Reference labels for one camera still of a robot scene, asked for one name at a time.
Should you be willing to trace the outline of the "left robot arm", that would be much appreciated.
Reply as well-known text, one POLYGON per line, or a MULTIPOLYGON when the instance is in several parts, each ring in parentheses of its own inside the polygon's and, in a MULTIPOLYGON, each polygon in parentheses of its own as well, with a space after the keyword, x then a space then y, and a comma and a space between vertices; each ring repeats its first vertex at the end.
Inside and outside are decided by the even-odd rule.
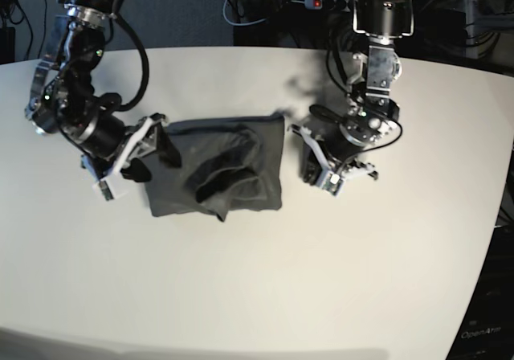
POLYGON ((305 183, 338 195, 344 183, 364 176, 378 179, 362 155, 399 141, 400 108, 390 97, 402 74, 394 42, 414 33, 413 0, 350 0, 352 18, 328 36, 324 65, 342 93, 341 108, 313 104, 319 126, 292 125, 304 143, 301 177, 305 183))

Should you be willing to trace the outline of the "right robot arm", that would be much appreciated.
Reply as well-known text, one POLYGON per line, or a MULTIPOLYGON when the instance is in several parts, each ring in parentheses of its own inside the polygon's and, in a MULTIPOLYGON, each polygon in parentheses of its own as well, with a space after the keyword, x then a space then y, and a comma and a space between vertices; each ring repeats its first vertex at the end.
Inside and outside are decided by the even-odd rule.
POLYGON ((150 72, 143 43, 120 14, 124 0, 57 2, 66 12, 56 16, 51 40, 35 69, 26 119, 40 133, 59 133, 78 149, 82 168, 97 182, 116 174, 134 182, 150 181, 143 159, 151 154, 169 168, 181 167, 181 154, 165 133, 164 115, 155 113, 132 126, 117 117, 142 101, 150 72), (141 82, 128 102, 116 92, 96 95, 92 84, 92 71, 110 41, 104 31, 114 26, 132 40, 141 61, 141 82))

